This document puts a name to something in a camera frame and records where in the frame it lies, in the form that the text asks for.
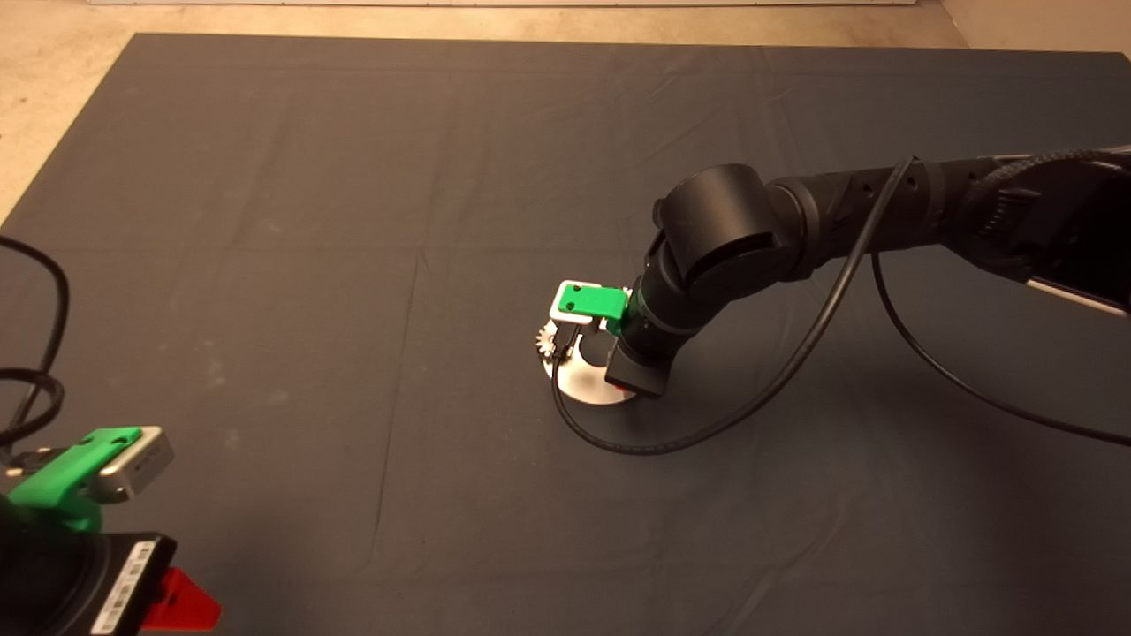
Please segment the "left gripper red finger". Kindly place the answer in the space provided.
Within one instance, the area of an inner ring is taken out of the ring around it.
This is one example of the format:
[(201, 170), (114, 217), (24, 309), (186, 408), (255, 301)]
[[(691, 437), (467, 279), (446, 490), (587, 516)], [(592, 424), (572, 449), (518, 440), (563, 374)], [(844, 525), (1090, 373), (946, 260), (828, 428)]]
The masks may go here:
[(181, 568), (170, 567), (144, 616), (144, 631), (214, 631), (222, 607)]

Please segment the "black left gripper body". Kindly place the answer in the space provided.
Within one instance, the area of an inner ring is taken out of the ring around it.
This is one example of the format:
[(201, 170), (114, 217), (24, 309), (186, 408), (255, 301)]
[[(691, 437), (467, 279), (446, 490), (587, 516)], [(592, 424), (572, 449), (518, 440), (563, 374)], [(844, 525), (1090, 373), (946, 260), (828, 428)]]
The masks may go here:
[(178, 550), (162, 533), (3, 530), (5, 635), (138, 635)]

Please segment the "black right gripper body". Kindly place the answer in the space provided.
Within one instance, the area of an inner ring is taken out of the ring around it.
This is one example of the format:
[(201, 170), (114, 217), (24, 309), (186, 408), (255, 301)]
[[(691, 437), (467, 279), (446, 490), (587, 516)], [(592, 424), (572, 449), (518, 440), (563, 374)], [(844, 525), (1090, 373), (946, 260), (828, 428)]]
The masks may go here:
[(622, 333), (611, 350), (605, 380), (627, 390), (661, 398), (674, 361), (674, 337), (666, 330)]

